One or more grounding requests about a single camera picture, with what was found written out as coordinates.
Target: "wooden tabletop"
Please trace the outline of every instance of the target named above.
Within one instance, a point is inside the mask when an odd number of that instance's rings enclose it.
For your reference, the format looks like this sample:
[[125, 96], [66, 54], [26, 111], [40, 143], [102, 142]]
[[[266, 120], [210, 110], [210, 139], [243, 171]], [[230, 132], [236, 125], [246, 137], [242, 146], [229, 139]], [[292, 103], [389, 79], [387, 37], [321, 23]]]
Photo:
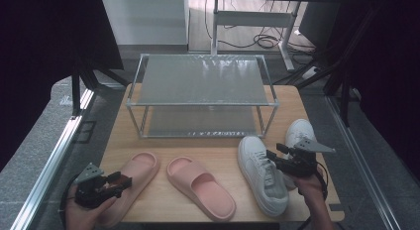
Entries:
[[[155, 178], [140, 193], [123, 221], [125, 222], [211, 222], [211, 220], [166, 178], [166, 166], [176, 157], [188, 156], [199, 161], [232, 195], [237, 210], [231, 222], [304, 221], [309, 211], [297, 190], [289, 191], [289, 203], [278, 218], [265, 216], [257, 206], [253, 193], [238, 166], [238, 146], [241, 138], [139, 138], [122, 100], [100, 168], [105, 174], [116, 172], [127, 160], [140, 152], [153, 152], [160, 159]], [[274, 87], [280, 106], [266, 137], [262, 139], [268, 150], [280, 157], [276, 143], [284, 143], [289, 125], [296, 119], [308, 119], [298, 90], [294, 86]], [[325, 165], [321, 154], [317, 160]], [[336, 189], [330, 178], [327, 206], [340, 205]], [[344, 219], [344, 211], [330, 211], [333, 221]]]

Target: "floor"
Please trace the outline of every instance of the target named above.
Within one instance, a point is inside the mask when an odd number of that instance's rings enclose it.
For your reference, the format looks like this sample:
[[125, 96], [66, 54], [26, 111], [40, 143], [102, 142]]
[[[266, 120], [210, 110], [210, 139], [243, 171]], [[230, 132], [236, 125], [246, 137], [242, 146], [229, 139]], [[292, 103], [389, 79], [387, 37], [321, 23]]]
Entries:
[[[250, 51], [236, 50], [236, 53]], [[152, 51], [152, 53], [188, 53], [186, 51]], [[261, 51], [277, 84], [285, 84], [290, 73], [285, 70], [278, 51]], [[133, 80], [138, 56], [121, 51], [124, 70], [115, 73]], [[295, 65], [310, 61], [309, 56], [296, 57]], [[80, 128], [69, 144], [63, 162], [34, 220], [27, 229], [62, 229], [57, 214], [60, 196], [68, 180], [85, 167], [85, 161], [98, 165], [106, 148], [125, 87], [96, 72], [101, 84], [95, 90], [92, 105], [86, 110]], [[340, 99], [322, 92], [326, 78], [300, 91], [318, 142], [337, 150], [325, 155], [325, 160], [342, 202], [346, 217], [335, 223], [336, 229], [418, 229], [420, 226], [420, 187], [368, 121], [354, 94], [349, 107], [350, 128], [343, 127], [337, 117]], [[0, 173], [0, 229], [10, 229], [37, 183], [62, 130], [71, 115], [71, 81], [58, 82], [52, 89], [52, 99], [27, 139], [9, 165]], [[270, 224], [135, 224], [120, 223], [113, 229], [297, 229], [302, 223]]]

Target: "pink slipper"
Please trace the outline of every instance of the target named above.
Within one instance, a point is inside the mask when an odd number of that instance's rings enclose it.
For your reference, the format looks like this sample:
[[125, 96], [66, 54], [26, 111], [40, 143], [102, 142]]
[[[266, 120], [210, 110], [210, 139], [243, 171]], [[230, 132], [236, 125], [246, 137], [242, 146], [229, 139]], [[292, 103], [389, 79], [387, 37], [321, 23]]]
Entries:
[[110, 228], [123, 219], [131, 205], [157, 174], [159, 168], [158, 157], [152, 153], [139, 153], [133, 156], [122, 168], [121, 174], [132, 177], [132, 186], [125, 189], [120, 198], [99, 215], [96, 223], [99, 226]]
[[213, 221], [228, 221], [236, 210], [232, 196], [197, 161], [187, 157], [167, 165], [167, 178]]

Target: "shelf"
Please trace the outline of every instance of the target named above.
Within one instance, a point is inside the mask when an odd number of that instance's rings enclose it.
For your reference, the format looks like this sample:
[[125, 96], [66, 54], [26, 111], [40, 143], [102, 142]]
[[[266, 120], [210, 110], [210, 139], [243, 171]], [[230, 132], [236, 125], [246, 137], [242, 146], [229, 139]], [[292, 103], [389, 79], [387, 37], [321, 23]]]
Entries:
[[142, 138], [263, 137], [279, 103], [262, 73], [263, 56], [142, 55], [127, 107]]

